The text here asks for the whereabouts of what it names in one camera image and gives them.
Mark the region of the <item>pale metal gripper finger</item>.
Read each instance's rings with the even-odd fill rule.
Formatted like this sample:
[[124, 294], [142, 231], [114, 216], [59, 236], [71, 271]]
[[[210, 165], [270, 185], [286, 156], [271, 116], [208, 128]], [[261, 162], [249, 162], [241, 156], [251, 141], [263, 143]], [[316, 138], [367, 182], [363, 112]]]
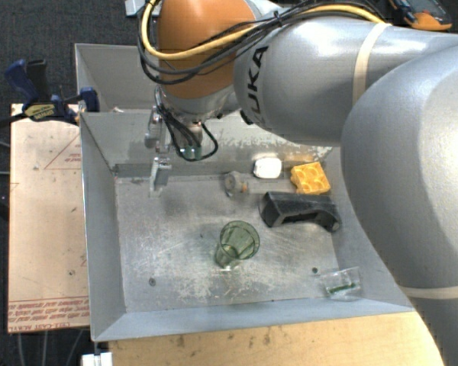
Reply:
[[147, 132], [144, 134], [144, 144], [148, 149], [160, 149], [163, 130], [163, 116], [156, 105], [152, 106], [147, 122]]
[[159, 197], [167, 186], [173, 167], [169, 158], [155, 157], [149, 177], [149, 197]]

